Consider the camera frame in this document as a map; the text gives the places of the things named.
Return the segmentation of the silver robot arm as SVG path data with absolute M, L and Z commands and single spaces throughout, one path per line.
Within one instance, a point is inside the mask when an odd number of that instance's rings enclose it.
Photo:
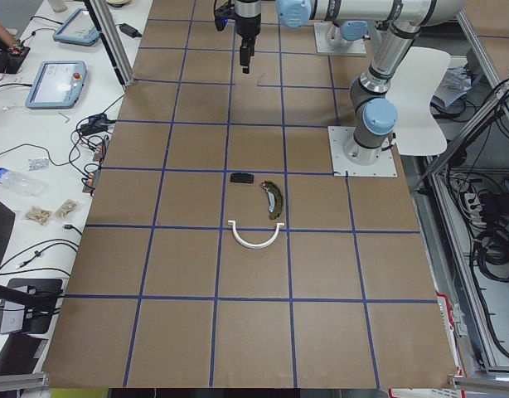
M 420 29 L 455 17 L 464 1 L 277 1 L 279 22 L 299 28 L 311 20 L 386 22 L 387 33 L 368 69 L 351 85 L 356 127 L 343 144 L 345 156 L 358 165 L 370 165 L 395 127 L 397 111 L 385 98 L 390 81 Z

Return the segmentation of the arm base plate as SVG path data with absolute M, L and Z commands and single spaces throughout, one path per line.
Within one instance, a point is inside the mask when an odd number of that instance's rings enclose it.
M 314 36 L 317 53 L 321 55 L 359 56 L 366 55 L 364 37 L 368 24 L 362 20 L 344 22 L 316 22 Z
M 390 143 L 386 138 L 376 149 L 359 146 L 354 127 L 327 128 L 332 159 L 332 173 L 337 177 L 397 177 Z

